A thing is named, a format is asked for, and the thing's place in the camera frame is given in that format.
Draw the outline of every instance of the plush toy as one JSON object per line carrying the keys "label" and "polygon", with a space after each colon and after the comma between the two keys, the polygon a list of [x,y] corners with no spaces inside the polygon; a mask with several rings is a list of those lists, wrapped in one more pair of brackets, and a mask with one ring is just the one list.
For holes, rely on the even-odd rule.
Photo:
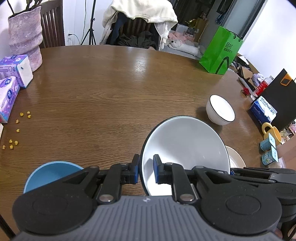
{"label": "plush toy", "polygon": [[196,57],[201,57],[201,54],[200,54],[200,50],[199,50],[199,46],[198,47],[195,47],[195,46],[190,46],[188,44],[184,44],[182,43],[181,40],[172,40],[168,46],[171,48],[171,49],[175,49],[175,50],[179,50],[179,51],[182,51],[182,52],[185,52],[185,53],[189,53],[189,54],[192,54]]}

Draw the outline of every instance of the wood grain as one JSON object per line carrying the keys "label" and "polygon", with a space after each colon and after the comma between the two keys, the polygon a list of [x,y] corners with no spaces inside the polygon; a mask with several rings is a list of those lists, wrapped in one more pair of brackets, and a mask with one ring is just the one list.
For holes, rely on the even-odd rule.
{"label": "wood grain", "polygon": [[[131,47],[64,46],[41,53],[43,64],[19,92],[0,141],[7,147],[9,139],[19,141],[13,150],[0,151],[0,213],[15,232],[13,202],[38,166],[65,160],[106,169],[129,162],[153,127],[172,116],[198,117],[247,166],[260,166],[257,142],[263,138],[235,73],[209,74],[195,60]],[[229,101],[233,123],[210,122],[205,106],[211,94]],[[31,119],[19,116],[27,111]],[[144,195],[141,184],[125,185],[123,193]],[[0,240],[7,240],[3,232]]]}

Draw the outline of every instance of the tripod stand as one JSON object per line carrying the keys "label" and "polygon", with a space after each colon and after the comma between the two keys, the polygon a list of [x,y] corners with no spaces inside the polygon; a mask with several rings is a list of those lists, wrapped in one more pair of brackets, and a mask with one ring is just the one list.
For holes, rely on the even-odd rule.
{"label": "tripod stand", "polygon": [[90,26],[89,30],[87,31],[85,37],[83,38],[83,40],[82,40],[82,42],[81,42],[81,45],[83,44],[84,40],[86,39],[88,33],[89,33],[89,45],[91,45],[91,44],[92,44],[92,45],[93,45],[93,44],[96,45],[96,40],[95,40],[95,38],[94,38],[94,30],[93,30],[93,28],[92,28],[93,23],[94,23],[94,21],[96,20],[96,19],[94,18],[94,7],[95,7],[95,5],[96,5],[96,0],[94,0],[93,10],[92,10],[92,13],[91,13],[91,26]]}

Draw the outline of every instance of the white wall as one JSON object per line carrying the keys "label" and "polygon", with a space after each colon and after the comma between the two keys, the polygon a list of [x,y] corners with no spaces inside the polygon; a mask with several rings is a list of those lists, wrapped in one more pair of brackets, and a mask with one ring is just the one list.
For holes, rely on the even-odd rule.
{"label": "white wall", "polygon": [[257,2],[258,0],[237,0],[223,27],[238,35]]}
{"label": "white wall", "polygon": [[[87,33],[90,26],[90,18],[93,7],[93,0],[86,0],[86,23],[84,34]],[[107,7],[112,3],[112,0],[96,0],[94,18],[96,19],[93,24],[94,36],[96,43],[98,44],[101,40],[103,34],[103,13]],[[85,0],[63,0],[63,18],[64,18],[64,31],[67,44],[68,33],[76,34],[81,41],[83,36],[84,27],[84,17],[85,17]],[[84,44],[88,44],[89,38],[87,37]],[[78,40],[75,36],[71,36],[71,41],[73,45],[77,45]]]}
{"label": "white wall", "polygon": [[220,26],[220,24],[216,24],[216,19],[220,15],[219,13],[217,13],[217,9],[218,9],[221,2],[222,2],[222,0],[216,0],[214,2],[214,5],[207,17],[209,23],[208,23],[204,33],[202,34],[201,39],[200,39],[200,44],[202,46],[204,46],[205,48],[207,48],[209,46],[210,42],[212,41],[212,38],[214,37],[216,31],[218,30],[218,28]]}
{"label": "white wall", "polygon": [[288,0],[268,0],[239,53],[265,77],[285,68],[296,77],[296,8]]}
{"label": "white wall", "polygon": [[[15,12],[20,12],[25,9],[25,0],[9,0],[12,8]],[[93,25],[94,35],[97,44],[100,42],[101,36],[103,34],[103,13],[107,7],[111,4],[112,0],[97,0],[95,7],[95,21]],[[90,26],[91,11],[93,6],[93,0],[86,0],[86,24],[85,31]],[[11,55],[10,47],[8,45],[8,17],[12,15],[12,12],[5,1],[0,5],[0,59],[4,56]],[[71,45],[68,38],[71,39],[73,45],[78,45],[78,40],[75,36],[68,36],[68,33],[76,34],[79,40],[82,39],[83,26],[84,26],[84,16],[85,16],[85,1],[84,0],[63,0],[63,18],[64,18],[64,33],[65,33],[65,43],[66,45]],[[88,44],[88,37],[86,38],[84,44]]]}
{"label": "white wall", "polygon": [[[26,1],[24,0],[9,0],[14,12],[20,12],[25,9]],[[12,12],[8,6],[7,1],[0,5],[0,59],[4,56],[11,55],[10,47],[8,45],[8,17]]]}

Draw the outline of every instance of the pink vase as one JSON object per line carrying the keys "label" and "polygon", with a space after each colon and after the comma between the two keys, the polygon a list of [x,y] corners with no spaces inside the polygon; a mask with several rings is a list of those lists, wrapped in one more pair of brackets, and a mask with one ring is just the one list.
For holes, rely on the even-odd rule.
{"label": "pink vase", "polygon": [[42,64],[39,45],[43,41],[41,7],[8,19],[9,46],[13,55],[27,54],[34,72]]}

